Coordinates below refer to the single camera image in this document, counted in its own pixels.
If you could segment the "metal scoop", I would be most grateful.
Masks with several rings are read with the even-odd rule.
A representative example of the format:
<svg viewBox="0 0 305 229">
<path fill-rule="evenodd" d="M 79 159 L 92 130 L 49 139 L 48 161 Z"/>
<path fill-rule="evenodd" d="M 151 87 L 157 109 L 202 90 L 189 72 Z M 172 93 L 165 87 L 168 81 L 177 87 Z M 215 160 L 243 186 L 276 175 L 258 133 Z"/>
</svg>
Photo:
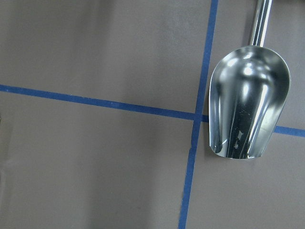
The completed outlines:
<svg viewBox="0 0 305 229">
<path fill-rule="evenodd" d="M 284 59 L 264 47 L 272 2 L 259 0 L 249 44 L 216 65 L 209 87 L 209 145 L 221 157 L 261 157 L 290 89 Z"/>
</svg>

